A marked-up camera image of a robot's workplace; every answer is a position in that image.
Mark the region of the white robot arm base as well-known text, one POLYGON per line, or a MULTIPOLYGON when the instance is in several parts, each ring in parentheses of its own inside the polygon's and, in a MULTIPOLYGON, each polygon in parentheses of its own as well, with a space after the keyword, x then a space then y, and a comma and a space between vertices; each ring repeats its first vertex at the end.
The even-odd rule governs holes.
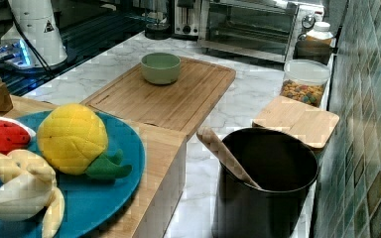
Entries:
POLYGON ((13 26, 1 38, 15 44, 8 64, 18 69, 56 67, 67 59, 51 0, 8 0, 13 26))

